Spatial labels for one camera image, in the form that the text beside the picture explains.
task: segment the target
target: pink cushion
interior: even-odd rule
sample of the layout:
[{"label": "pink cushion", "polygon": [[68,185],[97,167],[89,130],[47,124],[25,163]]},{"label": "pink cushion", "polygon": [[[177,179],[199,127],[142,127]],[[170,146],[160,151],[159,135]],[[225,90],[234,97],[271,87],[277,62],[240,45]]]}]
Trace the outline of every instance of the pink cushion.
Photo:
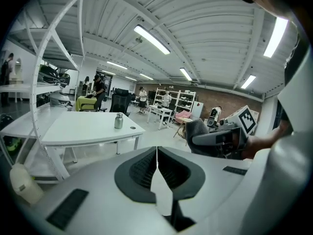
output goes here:
[{"label": "pink cushion", "polygon": [[[191,116],[191,112],[187,112],[187,111],[182,111],[182,112],[179,112],[179,113],[176,113],[175,114],[175,117],[183,117],[183,118],[190,118],[190,116]],[[181,120],[179,120],[179,119],[175,119],[175,121],[177,122],[177,123],[182,123],[182,121]]]}]

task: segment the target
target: linear light fixture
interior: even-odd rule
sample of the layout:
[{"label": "linear light fixture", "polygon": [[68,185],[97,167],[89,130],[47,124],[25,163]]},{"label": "linear light fixture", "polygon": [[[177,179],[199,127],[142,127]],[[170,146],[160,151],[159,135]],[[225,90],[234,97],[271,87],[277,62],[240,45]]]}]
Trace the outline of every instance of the linear light fixture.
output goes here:
[{"label": "linear light fixture", "polygon": [[266,48],[264,52],[264,56],[266,57],[272,57],[274,52],[276,51],[279,42],[282,40],[282,37],[284,35],[284,32],[287,27],[288,20],[283,18],[277,18],[275,22],[275,27],[272,33],[272,36],[270,38],[270,41],[268,43],[268,47]]},{"label": "linear light fixture", "polygon": [[130,80],[133,80],[133,81],[137,81],[136,79],[133,79],[133,78],[131,78],[131,77],[127,77],[127,76],[126,76],[126,78],[128,78],[128,79],[130,79]]},{"label": "linear light fixture", "polygon": [[115,73],[113,73],[113,72],[109,72],[109,71],[104,71],[104,70],[102,70],[103,72],[105,72],[105,73],[108,73],[108,74],[112,74],[112,75],[116,75]]},{"label": "linear light fixture", "polygon": [[115,64],[115,63],[112,63],[112,62],[110,62],[110,61],[107,61],[107,63],[108,63],[108,64],[111,64],[111,65],[115,65],[115,66],[121,67],[121,68],[123,68],[123,69],[126,69],[126,70],[127,70],[127,68],[126,68],[126,67],[121,66],[121,65],[118,65],[118,64]]},{"label": "linear light fixture", "polygon": [[256,78],[256,76],[250,75],[250,77],[246,80],[246,82],[241,86],[241,89],[245,89],[252,83],[252,81]]},{"label": "linear light fixture", "polygon": [[192,81],[191,77],[189,76],[185,68],[180,68],[180,71],[184,74],[188,81]]},{"label": "linear light fixture", "polygon": [[142,73],[140,73],[140,75],[142,75],[142,76],[144,76],[144,77],[146,77],[146,78],[148,78],[148,79],[150,79],[150,80],[153,80],[153,78],[150,78],[150,77],[148,77],[148,76],[146,76],[146,75],[144,75],[144,74],[142,74]]},{"label": "linear light fixture", "polygon": [[145,39],[147,39],[151,44],[157,47],[165,55],[171,53],[170,50],[163,43],[161,43],[155,36],[153,36],[149,31],[147,31],[141,25],[137,25],[134,31],[137,32],[139,35],[143,36]]}]

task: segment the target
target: brown wall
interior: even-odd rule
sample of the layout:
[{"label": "brown wall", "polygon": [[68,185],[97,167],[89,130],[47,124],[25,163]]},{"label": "brown wall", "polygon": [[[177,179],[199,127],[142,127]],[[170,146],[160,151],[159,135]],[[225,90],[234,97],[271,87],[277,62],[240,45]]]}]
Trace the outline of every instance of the brown wall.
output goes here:
[{"label": "brown wall", "polygon": [[[159,84],[137,84],[135,89],[135,94],[139,95],[139,87],[143,86],[145,90],[148,91],[156,91],[157,88],[164,90],[164,87],[168,87],[170,85],[160,86]],[[173,91],[181,90],[184,92],[185,90],[191,90],[197,93],[198,102],[202,102],[204,104],[203,111],[201,114],[201,118],[208,118],[209,113],[211,112],[213,107],[221,106],[222,107],[222,114],[220,119],[228,117],[233,112],[237,111],[243,106],[248,105],[251,110],[257,111],[261,114],[262,103],[238,96],[235,94],[224,93],[224,92],[217,92],[213,90],[198,88],[198,87],[187,87],[187,86],[177,86],[174,85]]]}]

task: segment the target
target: black shirt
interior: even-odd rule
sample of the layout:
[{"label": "black shirt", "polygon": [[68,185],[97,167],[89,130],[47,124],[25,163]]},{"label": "black shirt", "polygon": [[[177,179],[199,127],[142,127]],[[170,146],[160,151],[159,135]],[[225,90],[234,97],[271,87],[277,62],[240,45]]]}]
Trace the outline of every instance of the black shirt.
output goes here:
[{"label": "black shirt", "polygon": [[104,87],[104,82],[102,80],[95,82],[95,87],[96,87],[96,92],[100,91],[103,89],[103,92],[105,92],[105,87]]},{"label": "black shirt", "polygon": [[[297,36],[297,42],[291,52],[290,57],[287,59],[285,64],[285,86],[290,82],[293,75],[296,73],[300,66],[304,56],[306,55],[309,48],[309,43]],[[282,109],[280,119],[289,120],[284,109]]]}]

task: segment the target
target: white plastic container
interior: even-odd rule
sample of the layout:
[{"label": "white plastic container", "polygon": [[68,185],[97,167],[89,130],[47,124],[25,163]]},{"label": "white plastic container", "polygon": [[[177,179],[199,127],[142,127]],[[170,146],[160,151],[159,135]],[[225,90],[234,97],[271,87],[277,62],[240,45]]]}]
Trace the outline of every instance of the white plastic container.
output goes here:
[{"label": "white plastic container", "polygon": [[37,203],[44,195],[43,190],[31,178],[26,167],[22,164],[12,166],[10,180],[15,193],[31,205]]}]

